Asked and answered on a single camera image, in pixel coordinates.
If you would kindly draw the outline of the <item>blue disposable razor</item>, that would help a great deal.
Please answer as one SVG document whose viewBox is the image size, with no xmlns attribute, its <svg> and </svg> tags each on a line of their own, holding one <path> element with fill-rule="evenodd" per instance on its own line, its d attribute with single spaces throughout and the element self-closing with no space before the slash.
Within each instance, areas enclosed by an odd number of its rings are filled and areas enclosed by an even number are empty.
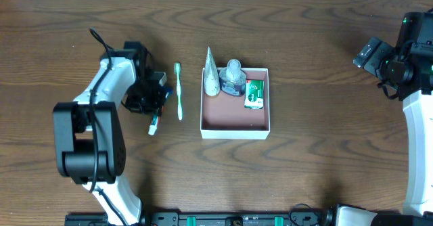
<svg viewBox="0 0 433 226">
<path fill-rule="evenodd" d="M 164 90 L 165 90 L 165 100 L 167 101 L 168 100 L 168 98 L 170 97 L 170 95 L 172 95 L 173 94 L 173 89 L 172 88 L 170 88 L 170 87 L 164 87 Z"/>
</svg>

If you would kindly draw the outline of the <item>white lotion tube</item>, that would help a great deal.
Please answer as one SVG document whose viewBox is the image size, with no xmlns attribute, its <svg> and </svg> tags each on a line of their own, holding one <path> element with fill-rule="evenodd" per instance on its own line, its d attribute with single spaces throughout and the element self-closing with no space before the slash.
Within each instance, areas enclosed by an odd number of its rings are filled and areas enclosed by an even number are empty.
<svg viewBox="0 0 433 226">
<path fill-rule="evenodd" d="M 203 84 L 205 94 L 211 97 L 217 96 L 219 94 L 219 74 L 210 47 L 208 47 L 206 54 Z"/>
</svg>

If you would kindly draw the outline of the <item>blue hand sanitizer bottle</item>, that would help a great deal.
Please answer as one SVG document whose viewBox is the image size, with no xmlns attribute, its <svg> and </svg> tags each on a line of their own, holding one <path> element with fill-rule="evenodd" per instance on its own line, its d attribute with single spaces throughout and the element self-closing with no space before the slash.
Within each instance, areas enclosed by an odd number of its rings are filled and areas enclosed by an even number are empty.
<svg viewBox="0 0 433 226">
<path fill-rule="evenodd" d="M 219 71 L 221 91 L 228 95 L 240 97 L 245 93 L 246 74 L 237 59 L 229 60 L 227 66 Z"/>
</svg>

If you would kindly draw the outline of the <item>green soap box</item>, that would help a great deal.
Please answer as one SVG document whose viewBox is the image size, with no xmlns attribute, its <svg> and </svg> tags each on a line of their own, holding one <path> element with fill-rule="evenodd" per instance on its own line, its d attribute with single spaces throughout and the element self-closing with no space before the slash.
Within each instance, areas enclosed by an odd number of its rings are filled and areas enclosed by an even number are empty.
<svg viewBox="0 0 433 226">
<path fill-rule="evenodd" d="M 264 80 L 247 80 L 244 107 L 248 109 L 263 109 Z"/>
</svg>

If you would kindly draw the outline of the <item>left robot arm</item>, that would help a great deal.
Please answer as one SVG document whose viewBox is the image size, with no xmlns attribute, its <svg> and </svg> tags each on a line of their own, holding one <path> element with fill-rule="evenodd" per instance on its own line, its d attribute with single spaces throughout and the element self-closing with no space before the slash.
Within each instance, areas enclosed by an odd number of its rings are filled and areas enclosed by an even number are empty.
<svg viewBox="0 0 433 226">
<path fill-rule="evenodd" d="M 55 105 L 58 171 L 82 185 L 104 209 L 70 213 L 65 225 L 144 225 L 142 202 L 123 175 L 127 155 L 118 109 L 161 116 L 170 92 L 164 86 L 166 73 L 148 66 L 151 58 L 140 42 L 107 48 L 89 86 L 73 101 Z"/>
</svg>

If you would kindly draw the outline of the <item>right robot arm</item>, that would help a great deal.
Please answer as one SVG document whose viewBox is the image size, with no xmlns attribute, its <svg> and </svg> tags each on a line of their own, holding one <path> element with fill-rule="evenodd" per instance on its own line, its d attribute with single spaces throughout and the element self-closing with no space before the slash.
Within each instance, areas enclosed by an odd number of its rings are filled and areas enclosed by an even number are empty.
<svg viewBox="0 0 433 226">
<path fill-rule="evenodd" d="M 379 79 L 388 99 L 403 103 L 409 177 L 402 213 L 337 205 L 323 225 L 432 224 L 432 11 L 404 15 L 395 46 L 372 37 L 353 60 Z"/>
</svg>

